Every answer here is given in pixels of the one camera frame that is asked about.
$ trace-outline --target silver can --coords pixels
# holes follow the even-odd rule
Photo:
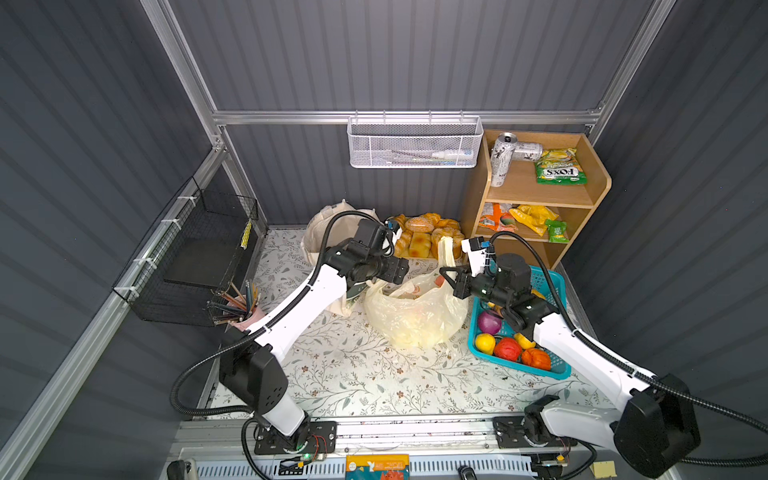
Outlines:
[[[512,160],[536,161],[541,158],[542,153],[544,153],[544,145],[519,141],[512,154]]]
[[[509,162],[518,146],[518,138],[515,134],[504,132],[500,134],[491,149],[491,187],[500,187],[504,184],[509,170]]]

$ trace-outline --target green snack bag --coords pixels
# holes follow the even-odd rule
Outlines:
[[[576,161],[575,148],[546,150],[536,161],[536,181],[546,185],[583,185],[587,175]]]
[[[544,223],[549,227],[549,241],[551,243],[568,243],[568,239],[565,238],[567,223],[549,219],[545,220]]]

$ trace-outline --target bread roll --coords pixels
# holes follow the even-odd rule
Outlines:
[[[462,229],[458,225],[458,222],[456,220],[453,220],[452,218],[444,218],[435,225],[435,228],[443,228],[443,227],[451,227],[451,228],[455,228],[456,230]]]
[[[415,258],[428,258],[432,247],[432,240],[429,233],[414,232],[411,239],[411,246],[408,249],[408,256]]]
[[[397,217],[393,217],[392,219],[395,222],[397,222],[397,224],[400,226],[400,228],[402,228],[403,230],[406,229],[406,220],[408,220],[408,219],[406,218],[405,215],[400,214]]]
[[[430,233],[435,229],[435,224],[424,217],[413,217],[406,222],[406,229],[414,233]]]
[[[400,238],[395,242],[395,257],[407,257],[408,248],[411,246],[411,239],[413,238],[413,232],[411,230],[403,230]]]
[[[423,214],[422,217],[429,220],[434,227],[437,227],[437,223],[440,221],[440,216],[438,214]]]
[[[435,228],[432,231],[432,255],[437,258],[438,242],[443,237],[453,238],[453,258],[457,260],[462,255],[462,240],[464,240],[464,234],[459,230],[451,227]]]

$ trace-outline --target orange label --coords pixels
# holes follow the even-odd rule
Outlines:
[[[407,455],[348,455],[346,457],[346,470],[354,472],[358,469],[366,469],[368,472],[382,470],[405,470],[408,466]]]

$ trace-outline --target floral tablecloth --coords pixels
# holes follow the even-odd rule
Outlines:
[[[264,311],[309,275],[312,267],[299,247],[302,235],[303,230],[268,233],[255,279]],[[410,260],[409,276],[435,268],[435,260]],[[574,316],[570,307],[568,312]],[[476,358],[467,348],[468,326],[469,318],[448,343],[430,349],[397,349],[368,324],[362,302],[350,318],[323,313],[283,362],[288,393],[315,417],[521,411],[547,394],[580,405],[612,407],[578,372],[555,380]],[[210,406],[239,403],[218,385]]]

